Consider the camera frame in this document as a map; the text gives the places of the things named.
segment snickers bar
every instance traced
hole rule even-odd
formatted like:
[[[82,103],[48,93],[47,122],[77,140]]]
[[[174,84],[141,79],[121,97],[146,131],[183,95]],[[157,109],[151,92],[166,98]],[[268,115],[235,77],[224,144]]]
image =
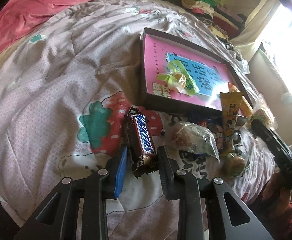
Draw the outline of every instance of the snickers bar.
[[[147,127],[147,119],[132,108],[125,115],[124,135],[132,157],[132,170],[136,178],[156,171],[157,155]]]

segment metal screw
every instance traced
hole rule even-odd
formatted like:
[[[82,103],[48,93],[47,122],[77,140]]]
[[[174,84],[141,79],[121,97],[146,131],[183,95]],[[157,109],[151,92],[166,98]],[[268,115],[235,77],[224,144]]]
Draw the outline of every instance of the metal screw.
[[[72,181],[72,180],[71,180],[71,178],[69,178],[69,177],[65,177],[64,179],[62,179],[62,183],[63,183],[63,184],[69,184],[71,181]]]
[[[223,181],[221,178],[215,178],[215,179],[214,179],[214,182],[215,182],[216,184],[220,185],[220,184],[223,184],[224,181]]]
[[[176,174],[179,175],[179,176],[185,176],[186,175],[186,171],[182,170],[182,169],[179,169],[179,170],[176,171]]]
[[[99,175],[106,175],[108,173],[108,170],[107,169],[100,169],[99,171],[98,171],[98,174]]]

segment person's hand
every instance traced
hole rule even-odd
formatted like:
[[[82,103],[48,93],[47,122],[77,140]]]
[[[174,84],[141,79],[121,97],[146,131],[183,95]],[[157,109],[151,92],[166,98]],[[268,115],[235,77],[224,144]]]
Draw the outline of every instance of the person's hand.
[[[291,190],[284,188],[284,183],[284,177],[279,173],[274,173],[262,193],[262,201],[264,201],[269,199],[274,192],[278,190],[280,192],[279,198],[274,201],[275,206],[270,209],[269,218],[279,217],[290,207]]]

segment blue label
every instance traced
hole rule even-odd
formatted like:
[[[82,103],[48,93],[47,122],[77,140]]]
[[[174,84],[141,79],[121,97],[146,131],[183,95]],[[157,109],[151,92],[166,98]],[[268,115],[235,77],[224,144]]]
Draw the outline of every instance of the blue label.
[[[225,81],[221,79],[217,68],[212,69],[204,63],[196,62],[171,53],[167,53],[167,57],[169,61],[178,59],[184,65],[186,71],[198,86],[199,94],[211,97],[213,93],[216,92],[216,88],[225,83]]]
[[[138,128],[138,134],[139,138],[142,143],[142,148],[145,152],[155,154],[154,149],[150,142],[150,135],[148,134],[147,128],[146,128],[146,117],[143,115],[138,115],[135,117],[137,128]]]

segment bed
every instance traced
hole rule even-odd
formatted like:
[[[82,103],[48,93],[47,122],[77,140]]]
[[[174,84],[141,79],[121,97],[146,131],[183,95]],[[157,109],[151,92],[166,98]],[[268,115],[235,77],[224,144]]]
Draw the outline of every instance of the bed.
[[[85,178],[117,154],[124,113],[140,105],[145,27],[187,39],[231,62],[256,100],[257,90],[238,61],[203,23],[176,5],[94,0],[62,10],[0,54],[0,202],[19,227],[63,177]],[[185,119],[138,108],[152,122],[156,147],[162,128]],[[103,120],[110,123],[110,132],[101,129],[88,138],[83,115],[101,127]],[[263,141],[242,133],[250,170],[227,182],[251,203],[274,172],[274,161]],[[169,156],[198,178],[221,174],[214,158],[189,160],[174,151]],[[176,239],[178,201],[165,200],[158,171],[136,179],[127,169],[123,192],[118,200],[107,200],[107,214],[110,239]]]

